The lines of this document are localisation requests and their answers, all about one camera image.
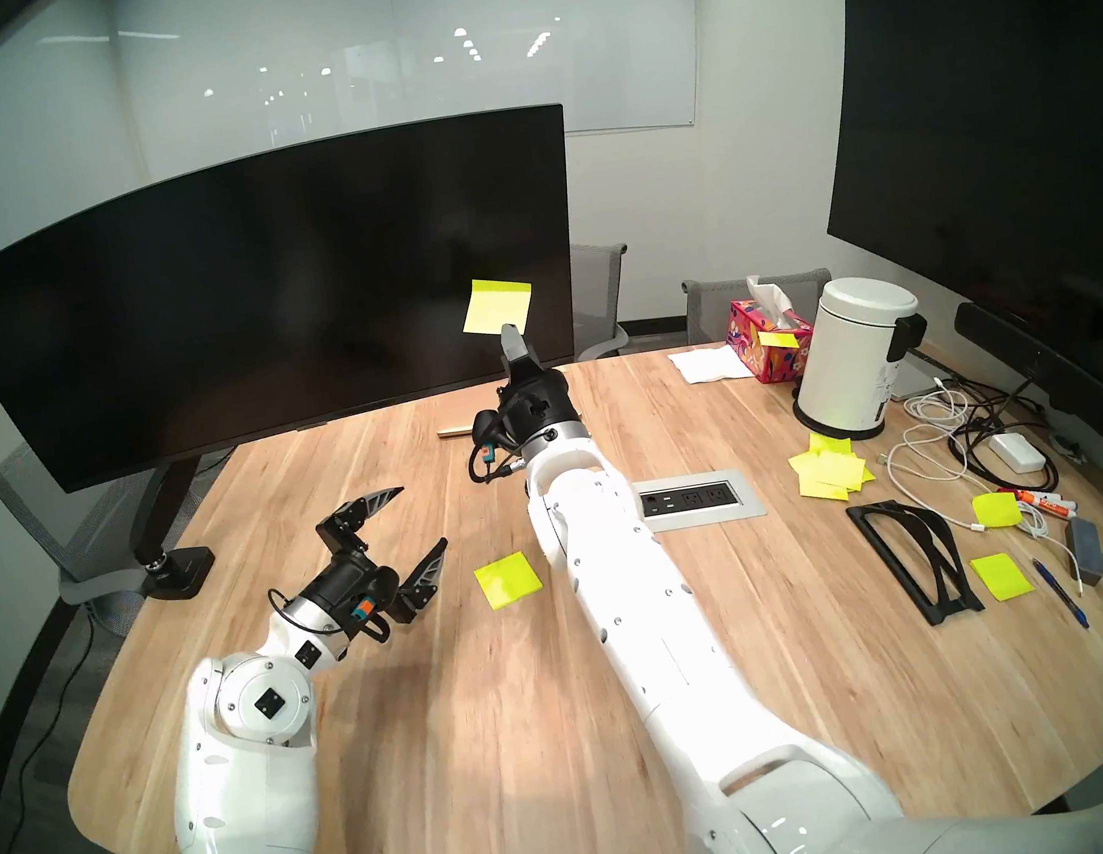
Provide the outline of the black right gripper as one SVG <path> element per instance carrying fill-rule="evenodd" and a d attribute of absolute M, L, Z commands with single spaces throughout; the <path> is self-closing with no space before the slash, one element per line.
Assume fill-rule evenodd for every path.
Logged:
<path fill-rule="evenodd" d="M 476 448 L 520 449 L 557 424 L 579 423 L 567 375 L 546 371 L 518 325 L 500 330 L 508 383 L 497 389 L 497 409 L 480 410 L 473 421 Z"/>

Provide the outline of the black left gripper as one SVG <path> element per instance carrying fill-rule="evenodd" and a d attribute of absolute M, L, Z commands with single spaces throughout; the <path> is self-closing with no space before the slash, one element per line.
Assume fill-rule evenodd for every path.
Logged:
<path fill-rule="evenodd" d="M 349 640 L 358 634 L 390 636 L 390 625 L 383 616 L 390 605 L 397 623 L 414 623 L 439 591 L 449 544 L 447 538 L 438 540 L 400 583 L 400 576 L 390 566 L 375 565 L 366 557 L 368 543 L 358 537 L 358 531 L 368 519 L 378 514 L 404 489 L 403 485 L 383 488 L 344 502 L 315 526 L 331 559 L 308 586 L 309 600 L 325 612 Z"/>

